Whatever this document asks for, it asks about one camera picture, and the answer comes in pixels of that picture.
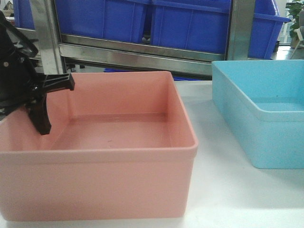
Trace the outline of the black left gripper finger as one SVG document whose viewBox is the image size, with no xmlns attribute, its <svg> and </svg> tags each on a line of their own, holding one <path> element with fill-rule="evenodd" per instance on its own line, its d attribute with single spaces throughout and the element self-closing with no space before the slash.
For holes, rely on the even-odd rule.
<svg viewBox="0 0 304 228">
<path fill-rule="evenodd" d="M 44 79 L 44 92 L 46 93 L 65 89 L 73 91 L 74 88 L 75 81 L 71 73 L 62 75 L 46 75 Z"/>
<path fill-rule="evenodd" d="M 51 130 L 51 123 L 47 110 L 47 94 L 33 98 L 25 105 L 28 116 L 35 129 L 41 135 L 47 135 Z"/>
</svg>

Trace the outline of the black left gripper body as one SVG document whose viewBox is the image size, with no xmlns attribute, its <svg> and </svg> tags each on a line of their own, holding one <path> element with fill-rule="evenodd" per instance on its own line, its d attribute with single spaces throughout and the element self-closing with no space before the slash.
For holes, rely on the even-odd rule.
<svg viewBox="0 0 304 228">
<path fill-rule="evenodd" d="M 22 105 L 45 112 L 45 95 L 38 94 L 39 77 L 29 60 L 38 49 L 0 13 L 0 113 L 9 114 Z"/>
</svg>

